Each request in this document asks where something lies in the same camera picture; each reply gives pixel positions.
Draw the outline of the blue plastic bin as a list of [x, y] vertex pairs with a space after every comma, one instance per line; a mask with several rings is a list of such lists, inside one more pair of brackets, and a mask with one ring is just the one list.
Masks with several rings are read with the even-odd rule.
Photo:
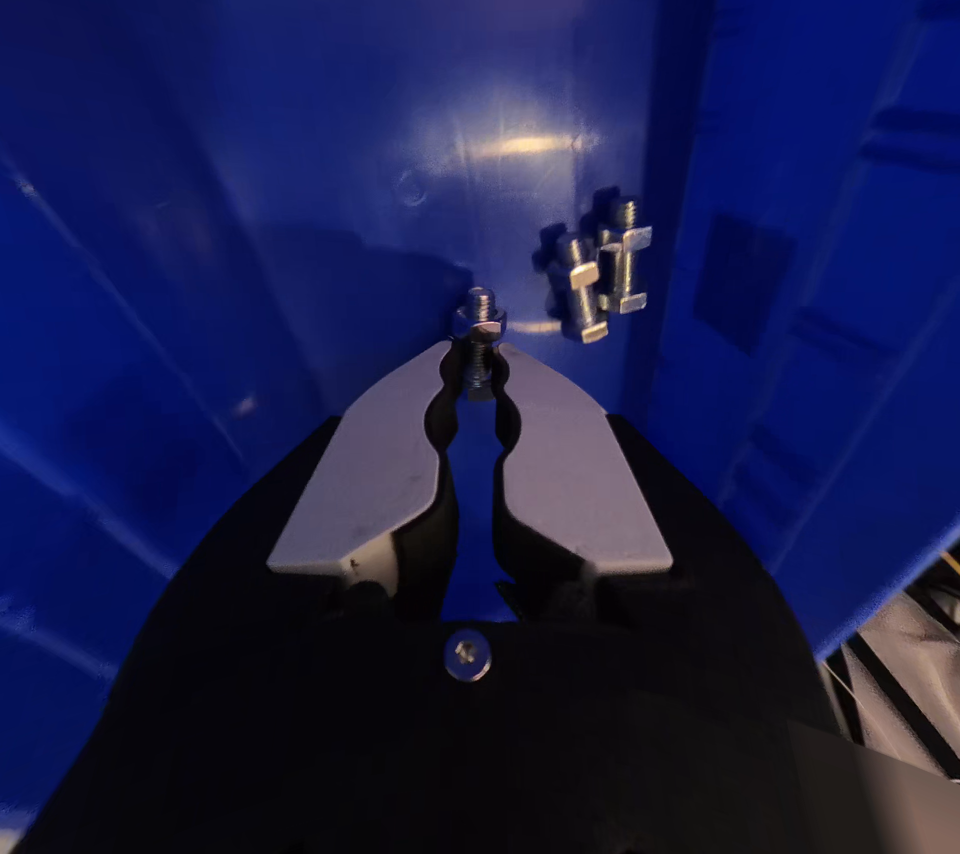
[[202, 528], [484, 282], [821, 647], [958, 536], [958, 0], [2, 0], [2, 846]]

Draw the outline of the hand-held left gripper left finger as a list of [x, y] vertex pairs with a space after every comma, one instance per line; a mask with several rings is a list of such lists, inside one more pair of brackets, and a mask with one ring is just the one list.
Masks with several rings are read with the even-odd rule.
[[399, 576], [398, 534], [441, 492], [457, 433], [459, 353], [440, 342], [343, 414], [267, 561], [271, 572]]

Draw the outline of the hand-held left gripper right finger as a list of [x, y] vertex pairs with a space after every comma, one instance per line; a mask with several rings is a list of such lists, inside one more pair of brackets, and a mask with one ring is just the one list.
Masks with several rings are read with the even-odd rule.
[[673, 557], [605, 409], [515, 346], [499, 355], [505, 400], [519, 420], [502, 467], [510, 518], [559, 549], [574, 576], [668, 572]]

